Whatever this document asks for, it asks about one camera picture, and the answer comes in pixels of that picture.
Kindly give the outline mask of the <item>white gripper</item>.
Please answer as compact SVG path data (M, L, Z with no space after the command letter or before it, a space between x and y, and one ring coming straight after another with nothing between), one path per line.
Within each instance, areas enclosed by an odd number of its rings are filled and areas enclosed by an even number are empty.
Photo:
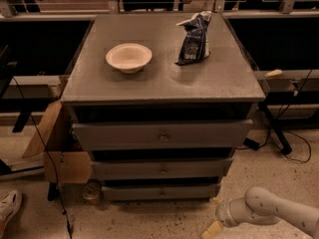
M215 215L219 221L213 221L201 234L202 239L212 239L223 231L223 225L231 228L244 223L247 219L246 202L244 198L219 200L216 197L209 198L209 202L217 206Z

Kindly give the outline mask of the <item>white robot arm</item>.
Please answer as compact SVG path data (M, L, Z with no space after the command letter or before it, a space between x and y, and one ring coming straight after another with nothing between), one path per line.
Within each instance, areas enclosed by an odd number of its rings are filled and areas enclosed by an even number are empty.
M226 199L216 206L217 220L201 234L202 239L212 239L224 227L242 223L273 225L280 219L319 239L319 209L281 198L263 187L251 187L241 198Z

